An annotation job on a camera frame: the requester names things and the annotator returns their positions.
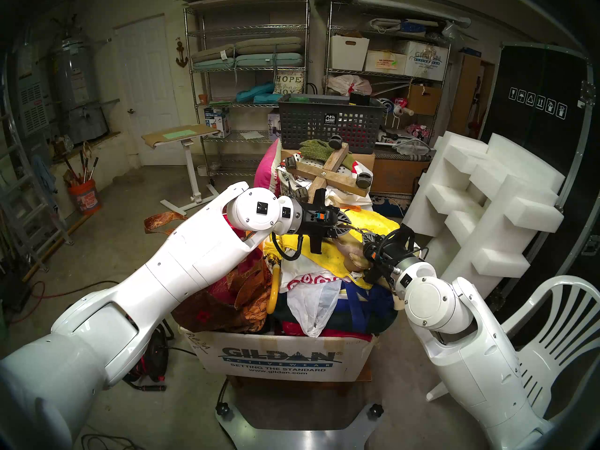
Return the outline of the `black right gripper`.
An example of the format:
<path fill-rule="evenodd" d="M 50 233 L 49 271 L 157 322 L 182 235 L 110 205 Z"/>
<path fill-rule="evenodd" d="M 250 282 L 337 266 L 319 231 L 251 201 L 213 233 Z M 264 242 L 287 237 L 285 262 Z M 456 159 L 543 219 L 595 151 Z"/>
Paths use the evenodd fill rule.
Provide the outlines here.
<path fill-rule="evenodd" d="M 375 245 L 375 266 L 379 268 L 395 267 L 418 252 L 415 232 L 405 224 L 386 235 L 363 232 L 362 239 L 364 247 Z"/>

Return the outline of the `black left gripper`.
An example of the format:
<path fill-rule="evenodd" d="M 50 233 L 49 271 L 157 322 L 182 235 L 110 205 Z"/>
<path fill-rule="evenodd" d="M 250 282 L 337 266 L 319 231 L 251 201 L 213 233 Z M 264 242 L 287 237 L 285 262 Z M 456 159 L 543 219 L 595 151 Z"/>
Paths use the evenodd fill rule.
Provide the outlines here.
<path fill-rule="evenodd" d="M 300 203 L 300 235 L 310 238 L 310 251 L 313 254 L 322 253 L 323 238 L 337 238 L 353 230 L 349 217 L 340 208 L 325 205 L 325 198 L 326 189 L 319 188 L 315 192 L 313 203 Z"/>

